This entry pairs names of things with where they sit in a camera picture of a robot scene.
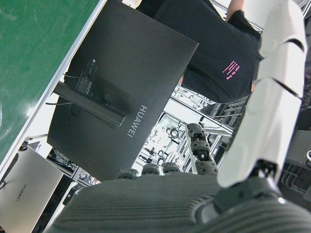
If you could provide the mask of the right robot hand white grey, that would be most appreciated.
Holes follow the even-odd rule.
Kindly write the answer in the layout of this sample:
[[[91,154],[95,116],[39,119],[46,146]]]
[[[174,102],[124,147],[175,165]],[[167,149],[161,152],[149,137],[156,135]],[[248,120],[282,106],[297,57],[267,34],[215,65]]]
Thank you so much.
[[[48,233],[308,233],[311,215],[277,181],[303,98],[307,54],[300,7],[282,0],[261,39],[257,86],[220,168],[192,142],[196,173],[154,164],[85,188]]]

